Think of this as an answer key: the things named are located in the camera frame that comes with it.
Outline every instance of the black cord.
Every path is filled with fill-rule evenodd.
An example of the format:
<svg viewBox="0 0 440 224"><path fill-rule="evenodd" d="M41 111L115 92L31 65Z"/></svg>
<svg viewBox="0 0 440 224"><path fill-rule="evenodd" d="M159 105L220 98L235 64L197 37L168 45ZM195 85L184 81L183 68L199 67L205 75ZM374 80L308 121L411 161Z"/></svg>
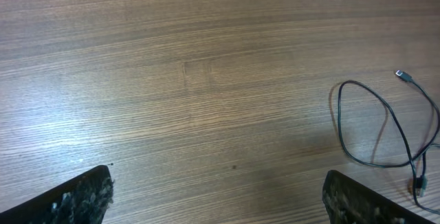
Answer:
<svg viewBox="0 0 440 224"><path fill-rule="evenodd" d="M426 99L428 99L428 101L431 103L432 107L434 107L434 110L437 114L437 127L435 129L434 135L432 136L431 140L413 157L411 155L411 151L410 151L410 146L408 144L408 140L406 139L405 133L402 130L402 127L400 126L399 121L397 121L397 118L394 114L393 109L391 108L390 104L387 103L387 101L385 101L378 93L374 92L371 88L367 87L366 85L362 84L361 82L355 81L355 80L348 80L345 81L341 84L340 88L339 88L339 94L338 94L338 132L339 132L339 139L342 145L342 149L344 150L344 152L353 160L367 165L367 166L374 166L374 167L378 167L378 168L398 168L398 167L404 167L407 165L411 165L411 170L412 170L412 196L414 198L414 202L415 204L426 211L432 212L434 214L440 214L439 211L437 210L431 210L430 208L426 208L424 206L422 206L418 200L417 200L417 192L416 192L416 187L417 187L417 173L416 173L416 168L414 165L414 161L416 161L417 159L420 159L420 157L422 156L422 162L423 162L423 170L422 170L422 175L420 179L425 179L425 173L426 173L426 151L431 147L431 146L436 146L436 147L440 147L440 144L435 144L434 140L435 137L437 136L437 134L440 131L440 111L439 111L439 107L437 107L437 105L434 103L434 101L429 97L429 95L425 92L425 90L423 88L421 88L412 78L410 75L408 75L405 72L402 71L397 71L396 75L399 76L399 78L401 78L403 81L405 82L409 82L414 84L414 86L416 86L416 88L418 88L420 90L420 92L425 96ZM396 123L397 128L399 129L400 135L404 141L405 144L405 149L406 149L406 153L408 155L408 161L404 162L402 164L385 164L385 165L381 165L381 164L374 164L374 163L368 163L365 161L362 161L354 156L352 156L352 154L347 150L345 143L344 143L344 139L342 138L342 127L341 127L341 98L342 98L342 88L344 88L345 85L347 84L354 84L360 87L363 87L364 89L366 89L368 92L372 93L378 100L380 100L380 102L390 111L391 116L393 117L394 122Z"/></svg>

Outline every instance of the wooden table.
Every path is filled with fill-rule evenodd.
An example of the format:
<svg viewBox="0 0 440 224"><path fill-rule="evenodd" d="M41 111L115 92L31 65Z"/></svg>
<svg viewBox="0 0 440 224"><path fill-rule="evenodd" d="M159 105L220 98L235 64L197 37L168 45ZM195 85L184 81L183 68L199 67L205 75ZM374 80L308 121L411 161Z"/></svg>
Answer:
<svg viewBox="0 0 440 224"><path fill-rule="evenodd" d="M440 0L0 0L0 211L108 164L104 223L328 223L335 169L439 222L409 167L355 163L334 123L359 80L415 153L432 109L393 70L440 102L439 35ZM373 96L342 104L350 151L405 161ZM439 166L432 149L430 208Z"/></svg>

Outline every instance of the brown wooden tabletop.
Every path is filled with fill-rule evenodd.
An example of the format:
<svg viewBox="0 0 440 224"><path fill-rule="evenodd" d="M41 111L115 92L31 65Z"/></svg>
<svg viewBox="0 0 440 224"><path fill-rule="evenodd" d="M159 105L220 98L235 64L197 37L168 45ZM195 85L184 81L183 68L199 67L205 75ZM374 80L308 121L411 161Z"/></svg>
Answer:
<svg viewBox="0 0 440 224"><path fill-rule="evenodd" d="M440 102L440 0L0 0L0 211L104 164L104 223L328 223L334 169L439 222L409 167L336 134L352 79L426 142L436 117L396 69ZM407 159L373 96L342 105L354 155ZM438 208L439 149L427 177Z"/></svg>

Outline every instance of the cable plug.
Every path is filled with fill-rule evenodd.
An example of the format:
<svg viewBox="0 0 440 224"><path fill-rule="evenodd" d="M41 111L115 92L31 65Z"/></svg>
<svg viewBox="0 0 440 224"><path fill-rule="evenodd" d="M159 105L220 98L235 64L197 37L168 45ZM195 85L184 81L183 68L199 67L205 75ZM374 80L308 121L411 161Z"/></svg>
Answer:
<svg viewBox="0 0 440 224"><path fill-rule="evenodd" d="M413 77L411 77L409 74L405 73L402 70L397 70L395 74L404 82L412 82L413 81Z"/></svg>
<svg viewBox="0 0 440 224"><path fill-rule="evenodd" d="M422 197L425 194L426 185L428 185L428 180L425 175L422 175L416 179L415 182L415 193L417 196Z"/></svg>

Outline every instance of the black object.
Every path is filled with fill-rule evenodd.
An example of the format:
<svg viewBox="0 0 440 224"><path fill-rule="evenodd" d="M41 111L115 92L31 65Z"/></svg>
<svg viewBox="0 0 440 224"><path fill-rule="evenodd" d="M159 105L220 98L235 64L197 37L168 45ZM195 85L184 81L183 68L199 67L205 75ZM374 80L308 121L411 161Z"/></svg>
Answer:
<svg viewBox="0 0 440 224"><path fill-rule="evenodd" d="M411 166L411 170L412 170L412 197L414 198L414 202L415 204L426 211L429 211L431 213L434 214L440 214L440 211L438 210L432 210L430 208L426 208L424 206L422 206L419 201L417 200L417 196L421 196L424 193L425 189L426 189L426 184L427 184L427 179L425 177L425 173L426 173L426 151L428 151L429 148L433 147L433 146L439 146L438 144L434 143L435 137L437 136L437 134L440 131L440 111L439 111L439 107L437 107L437 105L435 104L435 102L431 99L431 97L425 92L425 90L420 87L420 85L418 85L413 78L403 72L403 71L396 71L395 72L396 76L399 77L401 80L403 80L404 82L409 82L411 84L413 84L414 86L416 86L416 88L418 88L418 90L420 90L420 92L423 94L423 96L425 96L425 98L429 101L429 103L431 103L432 107L435 110L435 113L437 114L437 127L435 129L434 135L431 137L430 141L422 148L420 149L420 151L413 157L411 155L411 151L410 151L410 146L408 145L408 140L406 139L405 133L403 131L403 129L400 126L399 121L397 121L397 118L394 114L393 109L391 108L390 104L387 103L387 101L385 101L378 93L376 93L374 90L372 90L371 88L367 87L366 85L362 84L361 82L357 82L355 80L348 80L345 81L341 84L340 88L339 88L339 94L338 94L338 131L339 131L339 139L342 145L342 149L344 150L344 152L351 158L354 159L355 161L367 165L367 166L374 166L374 167L378 167L378 168L397 168L397 167L403 167L403 166L407 166L410 165ZM344 140L342 138L342 127L341 127L341 98L342 98L342 89L344 88L344 86L346 84L355 84L357 86L363 87L364 89L366 89L368 92L372 93L378 100L380 100L380 102L390 111L391 116L393 117L394 122L396 123L397 128L399 129L400 135L404 141L404 145L405 145L405 149L406 149L406 153L408 156L408 161L404 162L402 164L388 164L388 165L381 165L381 164L373 164L373 163L368 163L365 161L362 161L354 156L352 156L352 154L347 150L347 148L345 147L345 143ZM421 159L422 158L422 166L423 166L423 170L421 173L420 177L417 177L417 172L415 169L415 165L414 165L414 161Z"/></svg>
<svg viewBox="0 0 440 224"><path fill-rule="evenodd" d="M0 214L1 224L101 224L112 202L107 166L96 166L69 181Z"/></svg>
<svg viewBox="0 0 440 224"><path fill-rule="evenodd" d="M433 223L336 170L327 173L322 201L331 224Z"/></svg>

